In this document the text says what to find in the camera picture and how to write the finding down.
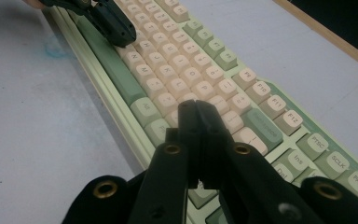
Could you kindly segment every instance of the mechanical keyboard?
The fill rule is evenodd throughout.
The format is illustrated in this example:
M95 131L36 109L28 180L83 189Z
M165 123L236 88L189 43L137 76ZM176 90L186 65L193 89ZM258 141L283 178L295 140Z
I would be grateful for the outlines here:
M177 0L115 0L137 40L112 47L83 17L51 13L144 168L177 106L189 99L216 106L234 140L254 146L287 182L335 179L358 195L358 160L279 87L241 62ZM216 190L188 193L187 223L225 223Z

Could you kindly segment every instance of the table surface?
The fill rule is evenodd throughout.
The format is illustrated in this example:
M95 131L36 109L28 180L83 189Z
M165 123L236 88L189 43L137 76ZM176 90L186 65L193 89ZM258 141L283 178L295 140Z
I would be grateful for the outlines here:
M182 0L358 158L358 62L272 0ZM0 223L61 223L93 178L141 172L49 14L0 1Z

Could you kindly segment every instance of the white table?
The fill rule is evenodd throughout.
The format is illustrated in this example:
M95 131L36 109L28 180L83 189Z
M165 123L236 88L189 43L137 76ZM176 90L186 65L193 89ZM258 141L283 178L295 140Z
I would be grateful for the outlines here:
M182 0L358 158L358 62L270 0ZM91 179L141 172L61 32L0 1L0 224L60 223Z

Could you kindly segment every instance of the blue stain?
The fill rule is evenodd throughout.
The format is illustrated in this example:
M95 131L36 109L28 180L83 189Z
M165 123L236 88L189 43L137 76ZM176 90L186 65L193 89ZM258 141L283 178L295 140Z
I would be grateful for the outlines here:
M45 52L52 58L63 58L67 56L66 52L61 47L57 36L52 36L47 39L45 43Z

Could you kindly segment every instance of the spacebar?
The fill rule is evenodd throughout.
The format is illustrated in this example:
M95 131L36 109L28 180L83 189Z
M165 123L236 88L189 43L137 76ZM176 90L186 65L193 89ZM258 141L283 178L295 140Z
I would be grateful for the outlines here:
M130 106L137 99L145 97L146 93L121 61L114 48L91 23L85 18L79 18L76 25L126 104Z

